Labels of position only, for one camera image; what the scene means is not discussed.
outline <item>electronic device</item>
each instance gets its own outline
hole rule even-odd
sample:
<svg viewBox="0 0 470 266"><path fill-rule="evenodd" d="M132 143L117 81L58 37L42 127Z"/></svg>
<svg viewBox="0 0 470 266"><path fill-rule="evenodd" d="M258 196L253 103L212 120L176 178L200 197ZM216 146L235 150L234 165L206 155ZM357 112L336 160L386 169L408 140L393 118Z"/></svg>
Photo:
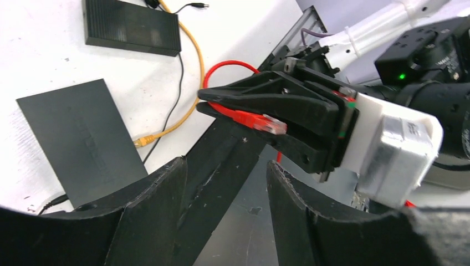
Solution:
<svg viewBox="0 0 470 266"><path fill-rule="evenodd" d="M85 43L175 57L178 15L118 0L83 0Z"/></svg>

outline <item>white table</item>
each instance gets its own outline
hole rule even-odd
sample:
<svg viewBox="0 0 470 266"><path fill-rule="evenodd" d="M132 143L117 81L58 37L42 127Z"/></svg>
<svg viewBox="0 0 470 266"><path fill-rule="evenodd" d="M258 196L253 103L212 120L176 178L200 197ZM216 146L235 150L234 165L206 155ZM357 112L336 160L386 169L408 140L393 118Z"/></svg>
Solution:
<svg viewBox="0 0 470 266"><path fill-rule="evenodd" d="M141 0L127 2L144 5ZM172 11L189 1L168 0ZM175 101L180 78L177 58L85 45L80 0L0 1L0 204L35 214L64 193L22 115L16 99L104 78L133 139L159 131ZM197 39L206 70L223 60L258 66L301 16L295 0L205 0L210 8L185 8L180 21ZM185 77L180 103L168 125L191 106L199 85L197 54L182 33ZM250 75L228 66L211 85ZM193 113L160 141L146 164L152 172L186 154L212 118ZM150 146L139 150L144 157ZM69 202L51 211L72 210Z"/></svg>

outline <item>cable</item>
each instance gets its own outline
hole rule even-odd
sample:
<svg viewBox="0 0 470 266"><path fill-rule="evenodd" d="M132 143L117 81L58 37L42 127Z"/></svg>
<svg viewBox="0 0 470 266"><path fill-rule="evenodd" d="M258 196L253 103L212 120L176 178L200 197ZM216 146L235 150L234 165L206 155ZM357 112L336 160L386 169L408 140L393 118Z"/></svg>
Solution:
<svg viewBox="0 0 470 266"><path fill-rule="evenodd" d="M59 205L63 202L66 202L67 200L69 199L69 197L67 196L67 194L64 194L62 196L59 196L53 200L51 200L49 203L47 203L46 205L44 205L43 209L39 212L38 215L41 215L45 212L45 210L47 210L48 208L52 207L52 206L55 206L55 205Z"/></svg>
<svg viewBox="0 0 470 266"><path fill-rule="evenodd" d="M183 84L183 77L185 76L185 66L183 64L183 59L181 58L181 53L178 54L178 58L180 59L180 65L181 65L181 77L180 77L180 86L178 88L178 97L176 97L176 101L175 101L175 104L173 104L173 107L170 109L170 112L168 112L168 115L166 116L166 119L165 119L165 123L163 125L163 129L162 131L165 130L166 128L166 125L168 124L168 120L170 119L170 116L171 114L173 113L173 111L175 110L176 108L176 105L178 105L178 102L180 101L180 97L181 97L181 91L182 91L182 84ZM150 149L149 153L147 153L147 156L145 156L145 159L142 161L142 163L145 163L150 155L152 154L152 152L154 151L155 147L157 146L157 144L160 142L161 140L161 137L159 137L154 145L152 146L152 148Z"/></svg>
<svg viewBox="0 0 470 266"><path fill-rule="evenodd" d="M160 5L162 6L163 10L165 10L166 12L170 12L170 10L168 9L168 6L165 4L164 1L159 0L159 2L160 2ZM191 32L181 22L179 22L179 25L180 25L180 28L183 30L183 32L186 33L186 35L188 35L189 39L191 40L192 44L194 45L194 48L196 48L197 57L199 58L200 71L201 71L201 73L200 73L201 74L201 81L200 81L199 89L202 89L202 83L203 83L203 80L204 80L205 70L204 70L204 59L202 57L201 48L197 44L197 41L195 40L195 38L191 34ZM199 98L198 97L195 98L194 103L192 104L192 106L190 107L188 112L176 124L174 124L169 129L167 129L167 130L165 130L161 133L139 138L138 140L134 141L135 147L143 147L143 146L148 145L149 143L153 142L154 140L156 140L158 138L161 138L161 137L165 136L166 134L168 134L170 132L173 132L173 130L180 127L188 119L188 117L190 117L190 115L192 114L192 112L196 108L197 103L199 103Z"/></svg>
<svg viewBox="0 0 470 266"><path fill-rule="evenodd" d="M202 83L202 87L204 89L208 88L209 87L209 79L211 78L212 74L217 70L219 69L220 67L223 67L225 65L240 65L242 67L245 67L245 68L248 68L249 70L253 71L255 74L258 74L259 73L259 70L254 68L253 66L251 66L250 64L247 64L245 62L242 62L242 61L237 61L237 60L228 60L228 61L223 61L223 62L220 62L216 65L214 65L213 67L211 67L209 69L209 71L207 72L206 76L204 77L204 82ZM226 107L223 107L222 105L218 105L218 104L214 104L214 103L209 103L214 109L216 109L218 112L221 112L221 113L224 113L224 112L229 112L229 111L233 111L233 110L230 110L229 108L226 108ZM277 162L281 162L281 159L282 159L282 153L280 151L278 151L278 154L277 154L277 158L276 158L276 161Z"/></svg>
<svg viewBox="0 0 470 266"><path fill-rule="evenodd" d="M184 6L182 6L180 9L178 9L178 11L176 11L175 13L173 14L178 14L181 10L183 10L183 8L185 7L195 7L195 8L206 8L206 7L209 7L208 4L204 4L204 3L189 3L189 4L185 4Z"/></svg>
<svg viewBox="0 0 470 266"><path fill-rule="evenodd" d="M454 171L454 172L470 171L470 165L444 165L438 162L433 162L432 165L443 170L449 170L449 171Z"/></svg>
<svg viewBox="0 0 470 266"><path fill-rule="evenodd" d="M323 33L318 33L318 32L312 32L309 29L302 28L302 29L300 29L300 36L302 37L302 43L304 44L304 46L307 46L307 43L305 42L304 33L310 34L310 35L312 35L314 37L318 37L318 38L325 38L325 37L328 37L328 36L332 35L332 34L323 34Z"/></svg>

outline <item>yellow cable connector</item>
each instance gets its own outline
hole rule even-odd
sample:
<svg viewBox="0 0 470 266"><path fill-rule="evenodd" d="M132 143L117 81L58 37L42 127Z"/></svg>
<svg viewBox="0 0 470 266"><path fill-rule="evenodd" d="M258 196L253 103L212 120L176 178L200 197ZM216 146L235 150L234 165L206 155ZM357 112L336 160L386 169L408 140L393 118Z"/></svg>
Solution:
<svg viewBox="0 0 470 266"><path fill-rule="evenodd" d="M160 5L163 7L163 9L165 11L171 13L171 11L168 9L168 6L164 3L164 1L160 0L159 2L160 2ZM194 36L191 34L191 32L181 22L179 22L179 25L180 25L180 28L183 30L183 32L186 33L186 35L191 40L192 44L194 45L194 48L196 48L197 57L199 58L199 67L200 67L200 71L201 71L201 81L200 81L200 84L199 84L199 89L202 89L202 83L204 82L204 76L206 75L206 71L204 70L204 59L202 57L201 48L197 44L197 41L194 38ZM180 127L188 119L188 117L190 117L190 115L192 114L192 112L196 108L197 103L199 103L199 98L196 96L196 99L194 100L194 103L192 104L192 106L190 107L188 112L176 124L174 124L169 129L167 129L167 130L165 130L161 133L139 138L138 140L134 141L135 147L139 148L139 147L143 147L145 145L148 145L148 144L154 142L159 137L163 137L166 134L168 134L168 133L172 132L173 130L177 129L178 127Z"/></svg>

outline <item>black rectangular device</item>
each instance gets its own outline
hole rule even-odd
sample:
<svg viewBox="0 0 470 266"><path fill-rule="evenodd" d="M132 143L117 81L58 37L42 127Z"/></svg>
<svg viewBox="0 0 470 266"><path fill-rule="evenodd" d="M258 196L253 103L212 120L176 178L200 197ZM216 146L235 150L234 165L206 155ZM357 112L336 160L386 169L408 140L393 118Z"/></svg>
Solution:
<svg viewBox="0 0 470 266"><path fill-rule="evenodd" d="M118 0L83 0L85 43L162 54L181 52L178 15Z"/></svg>

